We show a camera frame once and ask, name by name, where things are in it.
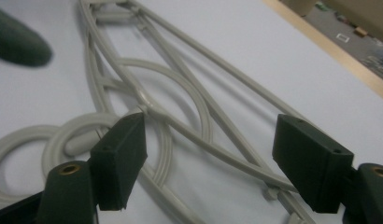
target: gray cable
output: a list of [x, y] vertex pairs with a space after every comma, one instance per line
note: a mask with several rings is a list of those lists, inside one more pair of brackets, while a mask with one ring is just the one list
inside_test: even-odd
[[[202, 126], [201, 133], [203, 138], [205, 138], [205, 140], [207, 141], [212, 140], [212, 122], [210, 120], [209, 110], [206, 107], [205, 101], [201, 97], [200, 93], [192, 86], [192, 84], [190, 84], [188, 80], [177, 75], [175, 71], [170, 70], [157, 63], [152, 63], [152, 62], [138, 60], [138, 59], [123, 59], [122, 58], [117, 60], [117, 64], [146, 68], [151, 71], [156, 71], [174, 80], [180, 87], [182, 87], [183, 90], [185, 90], [190, 95], [190, 97], [194, 101], [200, 116], [200, 120], [201, 120], [201, 126]], [[165, 113], [167, 117], [172, 117], [169, 115], [168, 112], [165, 111]]]
[[[8, 155], [8, 153], [17, 147], [34, 140], [49, 139], [57, 130], [58, 127], [56, 126], [40, 125], [20, 129], [14, 133], [6, 135], [0, 139], [0, 162], [6, 155]], [[27, 196], [29, 195], [8, 195], [0, 190], [0, 209], [8, 206], [11, 203], [16, 203], [17, 201], [20, 201]]]
[[64, 146], [77, 131], [95, 128], [96, 126], [112, 127], [119, 119], [118, 116], [109, 113], [91, 113], [69, 120], [50, 138], [43, 152], [42, 169], [47, 176], [49, 171], [65, 162]]
[[231, 64], [224, 61], [219, 55], [215, 54], [214, 52], [210, 51], [206, 47], [199, 44], [197, 41], [183, 33], [182, 31], [178, 30], [177, 27], [173, 26], [169, 22], [163, 20], [158, 15], [156, 15], [154, 12], [149, 10], [148, 8], [144, 7], [142, 4], [136, 2], [135, 0], [127, 0], [123, 3], [118, 3], [120, 7], [128, 7], [130, 8], [134, 13], [143, 13], [144, 15], [148, 16], [153, 21], [160, 24], [165, 30], [173, 34], [174, 36], [178, 37], [179, 39], [183, 40], [185, 43], [187, 43], [192, 48], [199, 51], [201, 54], [206, 56], [210, 61], [216, 63], [218, 66], [220, 66], [223, 70], [237, 78], [240, 82], [242, 82], [244, 85], [249, 87], [251, 90], [257, 92], [261, 97], [263, 97], [265, 100], [270, 102], [272, 105], [280, 109], [286, 114], [293, 115], [295, 117], [298, 117], [300, 119], [306, 120], [304, 116], [302, 116], [299, 112], [297, 112], [295, 109], [291, 108], [289, 105], [287, 105], [285, 102], [280, 100], [278, 97], [276, 97], [273, 93], [271, 93], [269, 90], [267, 90], [265, 87], [257, 83], [252, 78], [248, 77], [246, 74], [241, 72], [239, 69], [235, 68]]
[[[89, 46], [89, 50], [87, 51], [87, 58], [90, 61], [90, 65], [92, 66], [92, 70], [98, 69], [97, 61], [100, 61], [99, 57], [94, 57], [94, 48], [92, 46], [92, 39], [89, 36], [87, 41], [90, 42], [87, 46]], [[92, 91], [96, 91], [94, 94], [100, 95], [100, 99], [103, 99], [101, 102], [97, 102], [98, 110], [107, 111], [107, 106], [110, 105], [109, 102], [106, 102], [107, 98], [103, 97], [102, 94], [105, 94], [104, 91], [99, 87], [100, 84], [104, 84], [102, 82], [101, 74], [97, 71], [91, 73], [92, 76], [92, 84], [95, 88], [92, 88]], [[139, 107], [141, 111], [147, 113], [147, 109], [145, 106]], [[163, 207], [167, 208], [167, 211], [173, 213], [176, 218], [181, 220], [183, 223], [204, 223], [197, 215], [193, 213], [191, 209], [189, 209], [180, 199], [178, 199], [170, 189], [168, 189], [164, 184], [164, 180], [166, 179], [170, 167], [170, 161], [172, 156], [172, 137], [170, 135], [170, 131], [168, 125], [164, 124], [162, 121], [157, 121], [159, 135], [160, 135], [160, 158], [157, 166], [157, 170], [154, 173], [152, 168], [145, 163], [142, 168], [140, 175], [142, 180], [145, 180], [145, 184], [142, 186], [147, 189], [147, 192], [153, 199], [156, 199]]]
[[[137, 16], [142, 22], [143, 27], [147, 30], [157, 41], [157, 43], [162, 47], [163, 51], [167, 54], [167, 56], [172, 60], [177, 69], [181, 72], [181, 74], [187, 78], [193, 86], [202, 94], [206, 103], [209, 107], [209, 112], [211, 113], [214, 120], [219, 124], [219, 126], [224, 130], [224, 132], [229, 136], [232, 142], [236, 145], [236, 147], [240, 150], [243, 156], [247, 159], [247, 161], [252, 164], [256, 164], [261, 166], [263, 169], [269, 170], [270, 167], [264, 162], [264, 160], [257, 154], [252, 146], [249, 144], [247, 139], [242, 135], [241, 132], [235, 127], [232, 121], [226, 116], [220, 106], [215, 102], [215, 100], [211, 97], [208, 91], [203, 87], [203, 85], [198, 81], [198, 79], [193, 75], [192, 71], [188, 68], [188, 66], [181, 60], [178, 56], [176, 50], [165, 41], [165, 39], [160, 35], [160, 33], [154, 28], [154, 26], [145, 18], [143, 13], [138, 13]], [[278, 199], [283, 203], [283, 205], [290, 211], [290, 214], [297, 214], [303, 220], [308, 221], [309, 223], [313, 223], [312, 218], [306, 213], [306, 211], [297, 203], [297, 201], [292, 197], [291, 194], [284, 192], [283, 190], [276, 189], [276, 186], [268, 184], [267, 191], [275, 191], [277, 195], [272, 199]]]
[[[114, 56], [115, 53], [111, 51], [107, 43], [104, 41], [104, 38], [100, 35], [99, 31], [95, 27], [95, 21], [93, 19], [92, 13], [88, 8], [88, 5], [83, 4], [83, 1], [80, 1], [83, 11], [84, 19], [87, 22], [87, 26], [90, 30], [90, 34], [94, 39], [97, 48], [100, 49], [101, 53], [106, 57], [107, 62], [111, 65], [113, 70], [118, 74], [118, 76], [127, 84], [129, 84], [132, 91], [136, 93], [137, 99], [140, 104], [145, 105], [148, 109], [148, 114], [158, 120], [164, 120], [169, 122], [171, 126], [176, 128], [179, 132], [185, 134], [186, 137], [190, 138], [192, 141], [195, 141], [197, 144], [203, 144], [205, 146], [210, 146], [207, 141], [197, 141], [194, 131], [190, 130], [186, 125], [184, 125], [180, 120], [169, 115], [158, 103], [152, 99], [149, 94], [142, 88], [139, 82], [133, 77], [132, 73], [125, 67], [119, 68], [118, 59]], [[288, 180], [285, 180], [284, 177], [275, 175], [272, 172], [267, 172], [266, 170], [252, 164], [246, 164], [241, 160], [235, 158], [233, 155], [225, 152], [219, 147], [209, 147], [208, 152], [216, 156], [218, 159], [228, 162], [231, 165], [235, 166], [237, 169], [246, 172], [249, 175], [254, 175], [258, 178], [265, 179], [267, 182], [277, 185], [283, 189], [292, 189], [295, 191], [294, 186]]]

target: white surface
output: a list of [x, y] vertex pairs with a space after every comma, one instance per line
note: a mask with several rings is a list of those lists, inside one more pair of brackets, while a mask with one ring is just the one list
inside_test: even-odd
[[[355, 153], [354, 165], [383, 164], [383, 100], [321, 49], [283, 21], [263, 2], [141, 1], [148, 8], [218, 53], [265, 88], [299, 110], [324, 132]], [[51, 45], [54, 57], [31, 69], [0, 61], [0, 138], [37, 124], [61, 125], [95, 111], [86, 82], [84, 26], [75, 1], [0, 1], [0, 8], [28, 24]], [[120, 54], [162, 62], [135, 29], [108, 28]], [[279, 172], [271, 159], [278, 111], [211, 63], [175, 40], [187, 62], [249, 142]], [[161, 102], [194, 127], [190, 100], [177, 96], [164, 79], [140, 78]], [[119, 113], [124, 98], [116, 97]], [[134, 103], [125, 98], [127, 106]], [[149, 159], [155, 162], [155, 135], [148, 130]], [[168, 186], [206, 223], [284, 223], [285, 209], [267, 202], [262, 183], [207, 156], [182, 137], [175, 138]], [[216, 141], [234, 152], [220, 131]], [[43, 144], [13, 152], [0, 169], [0, 188], [14, 194], [43, 189]], [[101, 223], [170, 223], [135, 185], [125, 212], [101, 212]], [[312, 214], [317, 223], [341, 223], [341, 216]]]

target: white table surface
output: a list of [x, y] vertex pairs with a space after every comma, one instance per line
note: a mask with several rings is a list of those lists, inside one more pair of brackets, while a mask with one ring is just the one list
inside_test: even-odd
[[[262, 1], [140, 1], [177, 28], [248, 74], [324, 132], [355, 153], [354, 166], [383, 164], [383, 100]], [[19, 128], [62, 125], [95, 108], [86, 82], [84, 24], [78, 3], [5, 1], [0, 8], [39, 32], [54, 57], [43, 68], [0, 61], [0, 138]], [[162, 62], [138, 32], [108, 28], [120, 55]], [[278, 110], [219, 68], [174, 40], [191, 69], [271, 168]], [[168, 82], [140, 80], [174, 114], [197, 127], [194, 105]], [[119, 114], [135, 103], [114, 96]], [[221, 131], [215, 139], [236, 153]], [[156, 162], [155, 134], [148, 129], [149, 158]], [[284, 223], [280, 202], [262, 197], [264, 184], [208, 156], [185, 138], [176, 150], [167, 185], [206, 223]], [[41, 191], [40, 155], [44, 142], [12, 152], [0, 166], [0, 189], [11, 194]], [[339, 215], [314, 214], [317, 223], [341, 223]], [[176, 223], [135, 184], [127, 210], [100, 212], [101, 223]]]

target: blurry object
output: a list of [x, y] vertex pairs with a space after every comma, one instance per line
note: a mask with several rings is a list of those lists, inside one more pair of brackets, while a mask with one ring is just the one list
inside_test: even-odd
[[377, 58], [376, 56], [368, 56], [367, 59], [362, 59], [360, 61], [363, 65], [383, 78], [383, 56], [381, 58]]
[[347, 43], [347, 42], [349, 41], [349, 37], [346, 36], [346, 35], [343, 35], [343, 34], [338, 34], [338, 35], [336, 36], [336, 38], [339, 39], [339, 40], [341, 40], [341, 41], [343, 41], [343, 42], [345, 42], [345, 43]]
[[50, 58], [51, 49], [39, 34], [0, 9], [0, 59], [37, 67]]
[[341, 21], [342, 23], [351, 25], [351, 22], [350, 22], [345, 16], [343, 16], [342, 14], [340, 14], [340, 13], [338, 13], [338, 12], [335, 12], [335, 13], [334, 13], [334, 16], [336, 17], [336, 19], [337, 19], [338, 21]]
[[304, 17], [306, 16], [317, 1], [315, 0], [281, 0], [281, 2], [294, 11], [297, 15]]
[[373, 42], [376, 44], [377, 48], [375, 50], [375, 55], [379, 58], [383, 57], [383, 42], [377, 38], [373, 38]]
[[322, 2], [383, 42], [383, 0], [323, 0]]
[[318, 8], [321, 11], [328, 11], [329, 10], [329, 8], [325, 4], [323, 4], [322, 2], [317, 2], [315, 4], [315, 6], [316, 6], [316, 8]]
[[360, 36], [360, 37], [366, 37], [367, 36], [367, 31], [363, 30], [360, 26], [355, 28], [354, 34]]

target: brass insert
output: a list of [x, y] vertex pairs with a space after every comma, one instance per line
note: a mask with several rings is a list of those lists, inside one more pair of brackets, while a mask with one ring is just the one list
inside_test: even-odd
[[383, 177], [383, 168], [381, 167], [373, 167], [373, 171], [375, 171], [375, 173], [381, 177]]
[[69, 164], [62, 167], [59, 171], [60, 175], [71, 175], [80, 169], [79, 165]]

